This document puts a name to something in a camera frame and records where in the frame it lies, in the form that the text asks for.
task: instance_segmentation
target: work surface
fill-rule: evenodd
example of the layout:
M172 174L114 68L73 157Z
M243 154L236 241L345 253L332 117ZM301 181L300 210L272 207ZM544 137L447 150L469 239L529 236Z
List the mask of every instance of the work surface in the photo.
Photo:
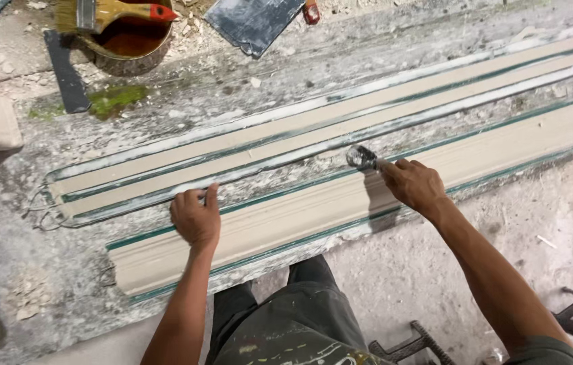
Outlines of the work surface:
M293 26L298 27L285 32L260 60L246 58L235 49L206 49L202 54L165 62L133 79L104 77L90 65L81 65L80 71L92 72L89 79L96 80L91 83L95 90L123 81L146 86L135 108L105 121L85 114L58 115L59 95L46 93L39 82L33 82L37 86L28 93L33 77L26 75L49 77L49 68L23 70L0 80L0 94L15 96L25 139L20 151L0 153L0 328L5 329L0 363L23 363L148 318L160 312L166 300L158 297L130 305L113 285L112 264L104 246L168 224L167 206L83 228L34 229L40 215L24 215L24 209L47 172L141 142L500 47L528 26L540 29L535 31L538 33L558 32L573 26L573 6L568 1L517 1L507 6L498 1L429 1L382 8L315 28ZM251 78L261 80L259 87L253 86ZM396 153L409 147L409 140L421 143L451 130L485 120L504 120L555 99L571 98L573 78L438 121L448 127L412 128L383 137L380 143L385 147L380 151ZM330 171L339 165L343 153L319 154L226 185L220 190L222 203ZM551 165L535 166L526 173L539 173ZM461 197L491 187L478 187ZM358 227L327 239L321 247L358 240L388 225L392 222Z

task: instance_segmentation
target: green stain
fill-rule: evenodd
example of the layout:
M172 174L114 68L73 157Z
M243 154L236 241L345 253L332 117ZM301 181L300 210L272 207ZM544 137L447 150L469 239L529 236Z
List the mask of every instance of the green stain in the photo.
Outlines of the green stain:
M44 106L33 106L28 112L28 117L52 121L56 116L62 116L66 112L63 104L48 104Z
M89 113L99 120L119 116L125 108L133 108L136 101L145 98L149 89L141 85L110 87L106 90L90 93L88 99L93 104Z

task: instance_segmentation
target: hand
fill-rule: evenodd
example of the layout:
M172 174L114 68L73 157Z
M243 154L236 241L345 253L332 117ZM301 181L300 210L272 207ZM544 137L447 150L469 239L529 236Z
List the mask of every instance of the hand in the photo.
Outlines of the hand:
M221 217L217 203L217 189L215 183L207 190L187 190L178 193L172 204L172 223L176 230L195 249L211 249L214 252L219 242L221 231ZM199 203L199 198L205 196L205 205Z
M421 162L400 159L394 164L385 160L379 160L377 163L381 177L397 200L427 219L430 220L430 216L438 211L439 203L451 202L444 192L440 174Z

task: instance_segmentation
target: green stripe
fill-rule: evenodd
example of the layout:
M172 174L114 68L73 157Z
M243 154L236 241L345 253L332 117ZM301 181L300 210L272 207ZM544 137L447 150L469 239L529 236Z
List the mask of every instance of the green stripe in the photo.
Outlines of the green stripe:
M546 154L546 155L544 155L544 156L541 156L541 157L538 158L538 159L534 159L534 160L532 160L532 161L528 161L528 162L519 164L519 165L517 165L517 166L513 166L513 167L511 167L511 168L507 168L507 169L504 169L504 170L500 170L500 171L498 171L498 172L489 174L489 175L487 175L487 176L484 176L484 177L481 177L481 178L476 178L475 180L472 180L472 181L469 181L469 182L467 182L467 183L458 185L458 186L456 186L456 187L449 188L449 189L447 189L447 193L448 193L448 194L451 194L451 193L459 192L459 191L464 190L464 189L466 189L466 188L470 188L470 187L474 187L474 186L480 185L480 184L486 182L487 180L491 180L491 179L497 178L497 177L503 177L503 176L509 175L510 173L513 173L513 172L515 172L515 171L522 170L522 169L524 169L524 168L526 168L526 167L529 167L529 166L531 166L531 165L533 165L533 164L540 164L540 163L545 162L545 161L550 161L550 160L552 160L552 159L557 159L557 158L559 158L559 157L561 157L561 156L565 156L565 155L570 154L570 153L572 153L572 152L573 152L573 147L570 147L570 148L565 149L565 150L563 150L563 151L558 151L558 152L555 152L555 153ZM301 239L299 239L299 240L295 240L295 241L290 242L290 243L288 243L288 244L281 245L281 246L276 247L276 248L274 248L274 249L270 249L270 250L267 250L267 251L265 251L265 252L262 252L262 253L253 255L253 256L248 257L248 258L246 258L246 259L242 259L242 260L239 260L239 261L235 261L235 262L232 262L232 263L230 263L230 264L221 266L221 267L219 267L219 268L215 268L215 269L213 269L213 270L210 270L210 276L212 277L212 276L214 276L214 275L216 275L216 274L218 274L218 273L222 273L222 272L225 272L225 271L229 271L229 270L232 270L232 269L237 268L237 267L239 267L239 266L242 266L242 265L244 265L244 264L248 264L248 263L250 263L250 262L254 262L254 261L261 260L261 259L263 259L263 258L265 258L265 257L267 257L267 256L272 256L273 254L281 253L281 252L283 252L283 251L285 251L285 250L287 250L287 249L290 249L290 248L293 248L293 247L297 247L297 246L299 246L299 245L307 244L307 243L312 242L312 241L314 241L314 240L317 240L317 239L319 239L319 238L327 237L327 236L333 235L333 234L335 234L335 233L339 233L339 232L341 232L341 231L343 231L343 230L346 230L346 229L348 229L348 228L352 228L352 227L355 227L355 226L357 226L357 225L364 224L364 223L366 223L366 222L368 222L368 221L370 221L370 220L376 220L376 219L382 218L382 217L384 217L384 216L387 216L388 214L391 214L391 213L393 213L393 212L396 212L396 211L402 209L403 207L404 207L404 205L403 205L403 204L400 204L400 205L397 205L397 206L392 207L392 208L390 208L390 209L387 209L387 210L385 210L385 211L381 211L381 212L372 214L372 215L370 215L370 216L368 216L368 217L360 218L360 219L358 219L358 220L354 220L354 221L345 223L345 224L343 224L343 225L340 225L340 226L337 226L337 227L334 227L334 228L329 228L329 229L327 229L327 230L324 230L324 231L322 231L322 232L316 233L316 234L314 234L314 235L311 235L311 236L308 236L308 237L305 237L305 238L301 238ZM134 295L134 296L132 296L132 297L129 298L129 302L130 302L131 304L133 304L133 303L138 303L138 302L140 302L140 301L144 301L144 300L146 300L146 299L150 299L150 298L155 297L155 296L157 296L157 295L164 294L164 293L169 292L169 291L171 291L172 289L174 289L174 288L176 287L177 283L178 283L178 282L171 283L171 284L162 286L162 287L160 287L160 288L151 290L151 291L149 291L149 292L145 292L145 293L142 293L142 294Z
M483 133L483 132L487 132L489 130L493 130L496 128L504 127L506 125L517 123L518 121L523 121L523 120L526 120L529 118L540 116L542 114L546 114L546 113L549 113L549 112L570 106L572 104L573 104L573 100L570 100L570 101L562 101L559 103L544 106L542 108L535 109L535 110L530 111L530 112L525 112L524 114L518 115L516 117L510 118L510 119L502 121L500 123L496 123L496 124L492 124L492 125L485 126L482 128L478 128L478 129L472 130L470 132L467 132L467 133L459 135L459 136L455 136L455 137L441 140L441 141L436 142L434 144L424 145L424 146L419 147L419 148L410 149L408 151L389 156L386 159L389 161L396 161L398 159L402 159L403 157L410 156L412 154L417 154L420 152L428 151L429 149L434 149L434 148L440 147L442 145L450 144L450 143L453 143L453 142L456 142L456 141L459 141L459 140L462 140L465 138L469 138L469 137L478 135L478 134ZM303 189L306 189L309 187L313 187L313 186L316 186L319 184L323 184L323 183L326 183L328 181L335 180L337 178L348 176L352 173L357 173L357 170L356 169L347 169L347 170L339 171L337 173L326 175L326 176L321 177L321 178L310 180L310 181L303 183L303 184L300 184L300 185L296 185L296 186L286 188L286 189L281 189L281 190L275 191L275 192L270 193L270 194L262 195L260 197L255 197L255 198L252 198L249 200L235 203L235 204L224 207L223 209L220 210L220 213L221 213L221 215L223 215L223 214L227 214L227 213L230 213L233 211L237 211L239 209L246 208L247 206L255 205L255 204L267 201L267 200L275 199L275 198L278 198L278 197L281 197L281 196L284 196L287 194L298 192L300 190L303 190ZM173 226L168 226L168 227L156 229L156 230L153 230L151 232L147 232L147 233L143 233L143 234L140 234L140 235L137 235L134 237L126 238L124 240L118 240L115 242L111 242L109 244L106 244L106 249L110 251L110 250L120 248L120 247L128 245L128 244L133 244L133 243L139 242L141 240L145 240L147 238L162 235L163 233L167 233L167 232L170 232L172 230L173 230Z
M454 89L454 88L459 88L459 87L463 87L463 86L466 86L466 85L469 85L469 84L473 84L473 83L475 83L475 82L479 82L479 81L482 81L482 80L491 79L491 78L493 78L493 77L497 77L497 76L503 75L503 74L508 73L508 72L510 72L510 71L517 70L517 69L519 69L519 68L526 67L526 66L531 65L531 64L534 64L534 63L543 62L543 61L548 60L548 59L550 59L550 58L556 58L556 57L559 57L559 56L566 56L566 55L570 55L570 54L573 54L573 49L570 49L570 50L567 50L567 51L563 51L563 52L560 52L560 53L550 54L550 55L543 56L543 57L539 57L539 58L535 58L534 60L528 60L528 61L525 61L525 62L521 62L520 64L512 65L512 66L509 66L509 67L506 67L506 68L502 68L502 69L500 69L500 70L496 70L496 71L492 71L492 72L489 72L489 73L485 73L484 75L480 75L480 76L477 76L477 77L472 77L472 78L467 79L467 80L461 80L461 81L458 81L458 82L452 82L451 84L446 84L446 85L441 86L441 87L436 87L436 88L432 88L432 89L429 89L429 90L425 90L424 92L420 92L420 93L417 93L417 94L412 94L412 95L408 95L408 96L405 96L405 97L400 97L400 98L398 98L398 99L391 100L391 101L388 101L388 102L386 102L386 103L382 103L382 104L379 104L379 105L376 105L376 106L372 106L372 107L368 108L368 110L369 110L369 109L372 109L372 108L376 108L376 110L374 110L373 112L381 111L381 110L384 110L384 109L386 109L386 108L392 107L392 106L394 106L395 104L405 103L405 102L413 101L413 100L417 100L417 99L422 99L422 98L424 98L424 97L427 97L427 96L430 96L430 95L439 94L439 93L441 93L441 92L446 92L446 91L452 90L452 89ZM275 134L275 135L272 135L272 136L269 136L269 137L265 137L265 138L260 138L260 139L258 139L258 140L254 140L254 141L251 141L251 142L242 144L242 145L237 145L237 146L230 147L230 148L227 148L227 149L222 149L222 150L219 150L219 151L202 154L202 155L200 156L200 158L198 158L198 159L191 159L190 161L185 162L184 164L178 164L180 161L179 161L179 162L174 162L174 163L172 163L172 164L178 164L178 165L177 165L177 166L173 166L173 167L171 167L171 168L167 168L166 170L156 171L156 172L153 172L153 173L149 173L149 174L147 174L147 175L144 175L144 176L135 177L135 178L130 178L130 179L121 181L121 182L119 182L119 183L118 183L118 182L117 182L117 183L108 183L108 182L107 182L107 183L105 183L105 184L101 184L101 185L103 185L103 187L101 187L101 188L96 188L96 189L90 190L90 191L86 191L86 189L82 189L82 190L79 190L79 191L77 191L77 192L71 192L71 193L62 195L61 198L62 198L62 200L63 200L64 203L68 203L68 202L71 202L71 201L76 201L76 200L84 199L84 198L86 198L86 197L90 197L90 196L93 196L93 195L101 194L101 193L103 193L103 192L107 192L107 191L110 191L110 190L113 190L113 189L116 189L116 188L125 187L125 186L127 186L127 185L130 185L130 184L133 184L133 183L142 181L142 180L147 180L147 179L149 179L149 178L158 177L158 176L164 175L164 174L166 174L166 173L171 173L171 172L173 172L173 171L183 170L184 168L189 168L189 167L191 167L191 166L195 166L195 165L198 165L198 164L202 164L202 163L210 162L210 161L213 161L213 160L217 160L217 159L220 159L220 158L222 158L222 157L228 156L228 155L230 155L230 154L240 153L240 152L247 151L247 150L249 150L249 149L253 149L253 148L256 148L256 147L259 147L259 146L262 146L262 145L270 144L270 143L273 143L273 142L277 142L277 141L284 140L284 139L288 139L288 138L292 138L292 137L297 137L297 136L299 136L299 135L303 135L303 134L305 134L305 133L312 132L312 131L317 130L317 129L321 129L321 128L329 127L329 126L331 126L331 125L336 125L336 124L339 124L339 123L343 123L343 122L345 122L345 121L348 121L348 120L351 120L351 119L354 119L354 118L357 118L357 117L363 116L363 115L367 115L367 114L362 114L361 111L359 111L359 112L353 112L353 113L346 114L346 115L344 115L344 116L342 116L342 117L339 117L339 118L333 118L332 120L323 121L323 122L320 122L320 123L315 123L314 125L309 125L309 126L304 127L304 128L299 128L299 129L296 129L296 130L290 130L290 131L287 131L287 132L277 133L277 134ZM161 168L170 166L170 165L172 165L172 164L167 164L167 165L165 165L165 166L163 166L163 167L161 167ZM190 181L186 181L186 182L184 182L184 183L194 182L195 180L198 180L198 179L193 179L193 180L190 180Z

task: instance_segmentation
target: concrete floor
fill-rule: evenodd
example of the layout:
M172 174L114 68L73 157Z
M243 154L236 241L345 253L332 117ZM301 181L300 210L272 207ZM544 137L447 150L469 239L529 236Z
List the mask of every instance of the concrete floor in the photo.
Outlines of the concrete floor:
M551 311L573 301L559 293L562 286L573 289L573 161L522 177L459 207ZM410 336L408 323L417 319L459 364L474 364L487 350L501 346L471 297L457 261L426 220L418 218L347 242L325 257L367 341L399 343ZM257 279L253 291L258 301L283 286L287 272ZM206 338L211 303L210 298ZM32 364L137 364L158 321L159 316L146 319Z

